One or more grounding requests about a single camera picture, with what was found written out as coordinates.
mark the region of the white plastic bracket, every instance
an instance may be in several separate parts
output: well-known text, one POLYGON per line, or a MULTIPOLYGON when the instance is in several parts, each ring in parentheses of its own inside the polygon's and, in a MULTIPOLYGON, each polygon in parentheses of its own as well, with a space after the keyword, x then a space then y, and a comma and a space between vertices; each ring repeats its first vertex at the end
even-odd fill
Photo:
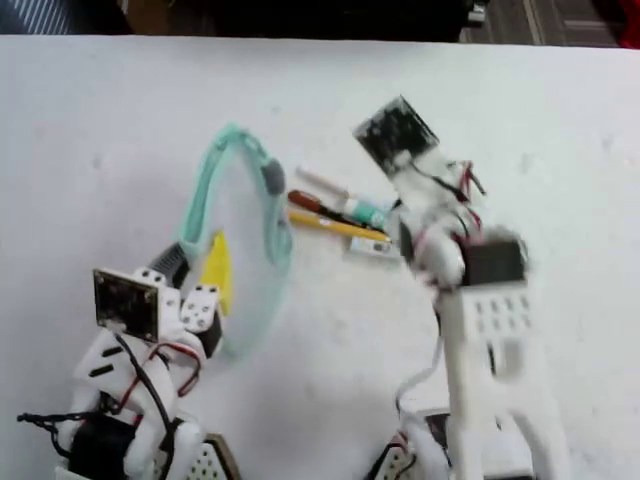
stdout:
POLYGON ((442 293, 437 310, 451 406, 447 439, 456 479, 484 478, 486 426, 506 416, 531 449, 537 478, 569 479, 564 431, 526 283, 442 293))

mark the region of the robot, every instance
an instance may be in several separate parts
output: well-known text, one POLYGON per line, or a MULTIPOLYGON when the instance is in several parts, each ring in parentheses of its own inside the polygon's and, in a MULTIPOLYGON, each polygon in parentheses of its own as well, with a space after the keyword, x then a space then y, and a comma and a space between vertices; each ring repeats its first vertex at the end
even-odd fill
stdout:
POLYGON ((73 413, 18 417, 50 431, 64 459, 56 479, 184 480, 196 468, 198 478, 239 478, 224 439, 178 410, 223 342, 226 254, 220 233, 184 298, 190 266, 178 243, 131 275, 94 270, 100 332, 75 369, 73 413))
MULTIPOLYGON (((470 199, 471 164, 449 169, 470 199)), ((405 257, 436 289, 440 337, 433 364, 398 390, 401 428, 366 479, 569 479, 524 242, 503 227, 484 226, 469 200, 450 198, 419 220, 399 215, 399 222, 407 238, 398 241, 410 245, 405 257), (402 396, 433 373, 442 351, 449 410, 406 411, 402 396)))
POLYGON ((71 413, 18 416, 50 433, 62 458, 58 480, 240 478, 224 438, 207 434, 178 404, 225 341, 237 353, 227 324, 230 249, 212 215, 214 192, 237 162, 261 203, 264 254, 286 273, 292 240, 284 172, 250 132, 228 125, 201 162, 179 240, 132 274, 94 270, 100 331, 75 369, 71 413), (196 282, 183 297, 190 272, 196 282))

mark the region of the perforated plastic plate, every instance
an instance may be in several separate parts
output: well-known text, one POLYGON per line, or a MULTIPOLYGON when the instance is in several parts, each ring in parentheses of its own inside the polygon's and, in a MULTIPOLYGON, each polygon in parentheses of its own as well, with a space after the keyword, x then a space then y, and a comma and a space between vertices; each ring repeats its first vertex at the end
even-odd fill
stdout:
MULTIPOLYGON (((162 462, 156 461, 155 470, 153 472, 153 478, 158 479, 160 477, 160 471, 162 470, 162 462)), ((229 479, 220 460, 216 453, 215 448, 210 443, 203 443, 200 450, 200 455, 196 458, 195 462, 191 466, 189 473, 185 477, 186 480, 231 480, 229 479)))

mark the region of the glue stick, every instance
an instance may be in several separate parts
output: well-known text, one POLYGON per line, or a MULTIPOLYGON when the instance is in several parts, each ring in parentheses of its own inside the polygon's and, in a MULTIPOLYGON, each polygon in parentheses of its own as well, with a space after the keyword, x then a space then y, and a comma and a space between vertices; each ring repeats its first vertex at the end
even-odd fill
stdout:
POLYGON ((347 198, 347 201, 342 207, 342 212, 354 220, 365 223, 373 228, 384 230, 386 226, 386 216, 384 212, 374 205, 358 198, 347 198))

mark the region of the floor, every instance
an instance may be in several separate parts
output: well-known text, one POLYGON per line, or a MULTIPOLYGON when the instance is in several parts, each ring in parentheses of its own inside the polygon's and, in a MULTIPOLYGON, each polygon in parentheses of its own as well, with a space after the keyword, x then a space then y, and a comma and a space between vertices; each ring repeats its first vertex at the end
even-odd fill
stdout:
MULTIPOLYGON (((129 0, 129 5, 138 33, 215 35, 205 0, 129 0)), ((487 12, 481 27, 462 31, 461 42, 615 47, 625 22, 617 0, 491 0, 487 12)))
POLYGON ((615 47, 625 22, 616 0, 493 0, 487 12, 462 42, 615 47))

